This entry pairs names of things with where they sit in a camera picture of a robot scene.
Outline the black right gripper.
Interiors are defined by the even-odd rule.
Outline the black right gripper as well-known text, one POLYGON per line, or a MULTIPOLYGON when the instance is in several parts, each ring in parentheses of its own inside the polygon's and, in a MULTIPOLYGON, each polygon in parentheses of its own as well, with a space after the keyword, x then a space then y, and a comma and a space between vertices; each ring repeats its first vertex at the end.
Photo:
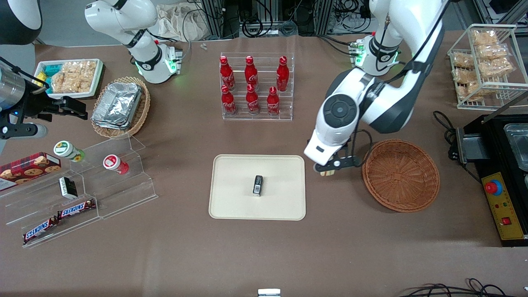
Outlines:
POLYGON ((52 114, 74 116, 87 120, 86 104, 71 97, 61 100, 49 98, 46 92, 34 94, 38 85, 30 81, 14 81, 8 83, 8 122, 22 123, 26 117, 52 121, 52 114))

